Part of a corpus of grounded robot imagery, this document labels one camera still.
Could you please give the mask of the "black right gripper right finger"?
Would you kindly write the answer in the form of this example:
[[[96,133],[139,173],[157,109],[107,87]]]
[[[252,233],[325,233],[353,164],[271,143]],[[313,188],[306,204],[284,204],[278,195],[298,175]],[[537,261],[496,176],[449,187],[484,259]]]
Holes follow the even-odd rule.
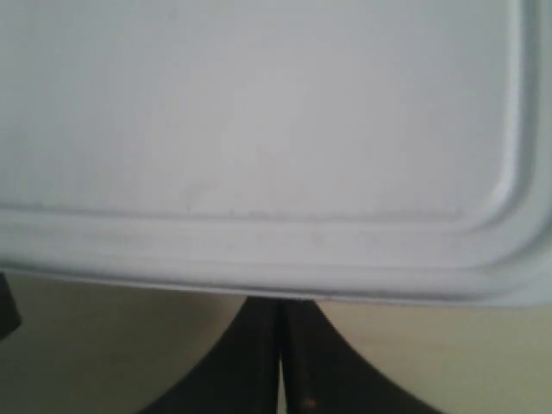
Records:
[[[279,305],[288,413],[424,413],[425,403],[367,363],[312,301]]]

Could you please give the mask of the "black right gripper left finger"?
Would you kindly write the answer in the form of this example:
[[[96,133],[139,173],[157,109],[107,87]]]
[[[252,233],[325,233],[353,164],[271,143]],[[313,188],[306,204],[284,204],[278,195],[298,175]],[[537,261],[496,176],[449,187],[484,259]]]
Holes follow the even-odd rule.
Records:
[[[209,353],[143,413],[275,413],[279,302],[247,298]]]

